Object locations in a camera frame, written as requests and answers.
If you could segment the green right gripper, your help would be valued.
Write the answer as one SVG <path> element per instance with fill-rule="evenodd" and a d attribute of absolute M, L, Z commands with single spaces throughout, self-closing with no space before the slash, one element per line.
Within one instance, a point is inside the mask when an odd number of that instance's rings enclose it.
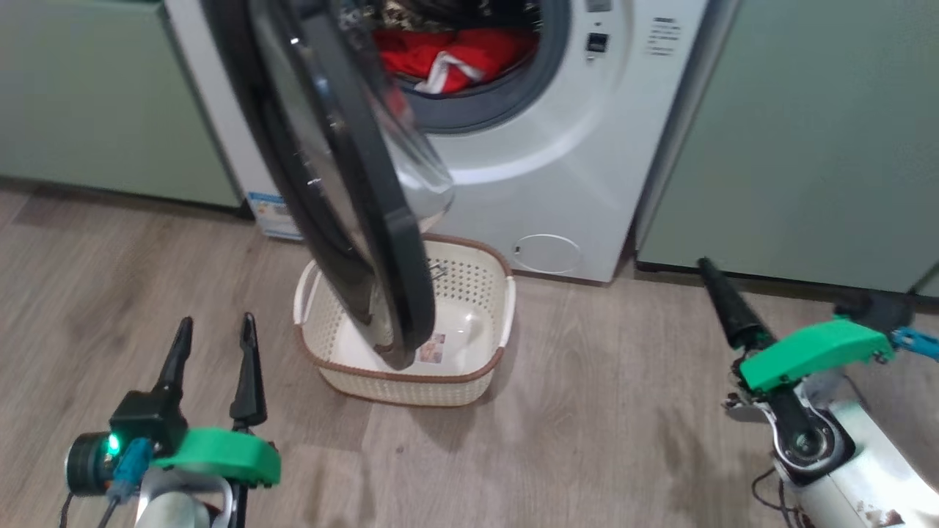
<path fill-rule="evenodd" d="M 769 393 L 843 365 L 889 362 L 896 355 L 888 335 L 851 320 L 808 326 L 775 343 L 764 321 L 713 261 L 702 257 L 697 266 L 728 345 L 737 351 L 763 350 L 739 367 L 742 381 L 754 393 Z"/>

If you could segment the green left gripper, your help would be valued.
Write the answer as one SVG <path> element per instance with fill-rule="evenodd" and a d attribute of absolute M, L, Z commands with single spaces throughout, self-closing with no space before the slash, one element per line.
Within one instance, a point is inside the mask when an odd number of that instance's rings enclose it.
<path fill-rule="evenodd" d="M 191 355 L 194 320 L 179 322 L 153 390 L 183 397 L 185 365 Z M 242 361 L 230 404 L 233 429 L 250 429 L 268 419 L 267 395 L 252 313 L 244 314 L 239 333 Z M 272 488 L 282 480 L 282 456 L 269 441 L 248 430 L 195 428 L 174 454 L 152 462 L 154 527 L 245 527 L 252 489 Z"/>

